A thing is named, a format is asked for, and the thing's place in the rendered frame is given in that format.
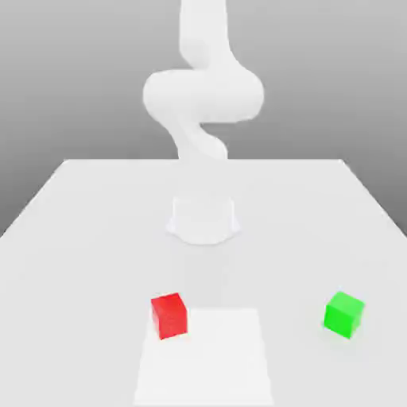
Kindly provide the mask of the small green cube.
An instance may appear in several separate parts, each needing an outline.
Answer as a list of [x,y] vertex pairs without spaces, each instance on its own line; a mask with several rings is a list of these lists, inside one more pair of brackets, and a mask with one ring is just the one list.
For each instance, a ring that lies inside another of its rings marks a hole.
[[361,324],[364,308],[363,301],[338,291],[325,307],[324,327],[350,339]]

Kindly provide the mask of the small red cube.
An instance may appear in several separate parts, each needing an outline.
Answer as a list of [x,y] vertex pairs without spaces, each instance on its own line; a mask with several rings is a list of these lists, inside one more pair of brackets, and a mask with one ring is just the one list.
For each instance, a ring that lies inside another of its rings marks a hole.
[[188,332],[188,312],[179,293],[155,297],[150,303],[153,323],[160,340]]

